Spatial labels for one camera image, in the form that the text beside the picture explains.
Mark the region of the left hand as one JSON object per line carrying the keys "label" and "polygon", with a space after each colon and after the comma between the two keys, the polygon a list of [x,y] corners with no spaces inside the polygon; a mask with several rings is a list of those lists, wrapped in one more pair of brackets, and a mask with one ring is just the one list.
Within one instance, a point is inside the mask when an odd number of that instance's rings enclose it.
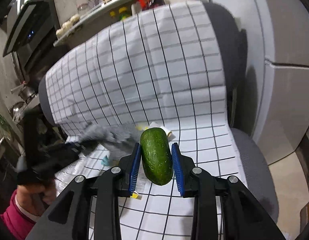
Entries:
{"label": "left hand", "polygon": [[45,184],[18,185],[16,199],[20,207],[34,216],[41,216],[46,211],[46,205],[51,205],[56,199],[55,180],[50,179]]}

